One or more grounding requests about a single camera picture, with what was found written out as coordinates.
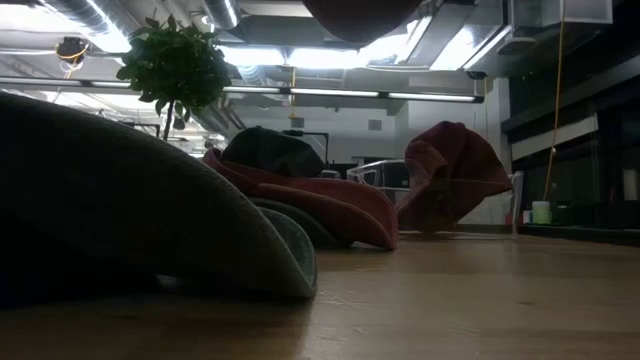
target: cable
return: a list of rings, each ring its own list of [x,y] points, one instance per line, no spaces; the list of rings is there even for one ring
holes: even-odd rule
[[[564,20],[567,10],[566,0],[562,0],[562,17],[560,19],[560,41],[558,44],[558,80],[556,83],[556,108],[555,120],[553,123],[553,137],[551,140],[551,151],[549,151],[549,167],[547,168],[547,181],[544,185],[544,201],[547,201],[549,195],[549,183],[551,182],[551,167],[553,166],[554,149],[556,146],[556,135],[558,133],[558,119],[560,118],[560,90],[562,88],[562,60],[564,48]]]
[[[487,101],[487,92],[489,86],[487,85],[487,78],[484,78],[484,131],[487,134],[487,141],[489,141],[489,101]]]
[[[296,87],[296,67],[292,66],[292,70],[291,70],[291,87],[295,88]],[[291,114],[289,114],[289,119],[293,119],[294,117],[296,117],[295,114],[295,107],[296,107],[296,96],[291,94]]]
[[[69,70],[69,72],[67,72],[67,74],[64,76],[65,79],[68,79],[71,77],[71,74],[73,74],[74,71],[78,70],[80,68],[80,66],[76,66],[76,63],[78,62],[78,58],[76,57],[75,60],[73,60],[73,65],[71,65],[71,70]]]
[[[89,49],[89,44],[87,43],[87,45],[85,45],[84,49],[82,49],[79,53],[73,54],[73,55],[60,55],[60,54],[58,54],[58,47],[60,47],[60,44],[56,44],[55,52],[56,52],[56,55],[58,55],[58,57],[60,59],[73,59],[73,58],[78,58],[78,57],[84,55],[84,53],[86,53],[87,50]]]

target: green leaves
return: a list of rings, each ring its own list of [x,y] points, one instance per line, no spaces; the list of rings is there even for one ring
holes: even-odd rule
[[[153,102],[156,99],[155,96],[153,96],[151,93],[145,92],[142,94],[142,96],[140,96],[140,98],[138,98],[138,100],[142,101],[142,102]]]
[[[167,19],[167,24],[169,24],[169,29],[171,29],[171,31],[176,31],[178,25],[176,24],[176,19],[173,17],[173,14]]]
[[[125,65],[116,77],[129,80],[129,87],[142,93],[140,101],[155,102],[158,116],[173,101],[174,123],[182,127],[192,111],[216,101],[231,84],[224,54],[210,44],[216,35],[195,24],[183,27],[173,16],[163,24],[150,18],[146,23],[149,27],[131,33],[131,50],[122,56]]]
[[[152,29],[160,29],[160,22],[158,20],[154,20],[152,18],[144,18],[144,21],[149,25]]]
[[[158,117],[160,117],[160,115],[162,114],[162,109],[164,109],[166,105],[167,100],[164,99],[160,99],[156,102],[156,114],[158,114]]]
[[[177,102],[176,103],[176,114],[182,116],[183,113],[184,113],[184,108],[182,107],[182,103]]]
[[[151,29],[151,28],[138,28],[137,30],[135,30],[134,32],[132,32],[132,33],[129,35],[129,37],[130,37],[130,38],[136,38],[136,37],[138,37],[138,36],[140,36],[140,35],[148,34],[148,33],[152,32],[152,31],[153,31],[153,29]]]

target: vent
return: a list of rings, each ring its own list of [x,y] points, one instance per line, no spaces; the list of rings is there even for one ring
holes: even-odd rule
[[[382,131],[382,120],[369,120],[369,131]]]
[[[304,118],[291,118],[291,128],[292,129],[303,129],[304,128]]]

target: ductwork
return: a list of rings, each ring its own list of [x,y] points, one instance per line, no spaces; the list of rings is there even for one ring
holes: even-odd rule
[[[217,29],[233,29],[240,23],[236,0],[202,0],[202,6]]]
[[[238,66],[238,73],[240,73],[240,77],[244,80],[245,84],[249,86],[278,86],[277,81],[273,79],[269,79],[264,72],[264,68],[262,66]],[[278,102],[287,101],[288,97],[286,95],[270,95],[265,94],[262,95],[268,97],[270,99],[276,100]]]
[[[140,25],[117,0],[39,0],[56,15],[73,22],[82,35],[106,52],[131,49],[127,35]]]
[[[262,66],[238,66],[240,77],[247,85],[251,86],[268,86],[267,75],[264,73]]]

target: fabric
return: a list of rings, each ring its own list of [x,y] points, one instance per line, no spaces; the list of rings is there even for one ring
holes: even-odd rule
[[[159,291],[153,274],[91,258],[0,210],[0,309]]]
[[[222,161],[295,177],[316,177],[325,166],[311,145],[259,126],[236,135],[222,153]]]
[[[278,231],[280,238],[287,245],[298,265],[299,275],[304,277],[308,288],[304,289],[305,297],[316,292],[316,257],[309,236],[302,226],[293,219],[278,211],[259,207],[262,214]]]
[[[303,0],[309,12],[338,38],[366,45],[402,25],[422,0]]]
[[[448,229],[485,197],[511,189],[491,145],[460,123],[441,122],[413,139],[405,163],[411,190],[396,210],[409,229]]]
[[[292,178],[221,162],[213,151],[203,161],[247,196],[294,206],[318,220],[345,246],[354,241],[393,250],[398,223],[393,204],[380,191],[355,182]]]
[[[249,198],[249,200],[251,200],[254,205],[260,207],[261,209],[266,208],[277,211],[293,219],[304,229],[304,231],[309,236],[311,243],[317,249],[344,247],[344,244],[341,244],[338,240],[336,240],[336,238],[316,219],[294,206],[287,205],[278,201],[259,198]]]
[[[148,273],[208,279],[212,287],[314,294],[315,278],[301,271],[313,256],[308,238],[294,246],[202,162],[70,108],[0,94],[0,111],[12,119],[0,142],[0,213],[47,241]]]

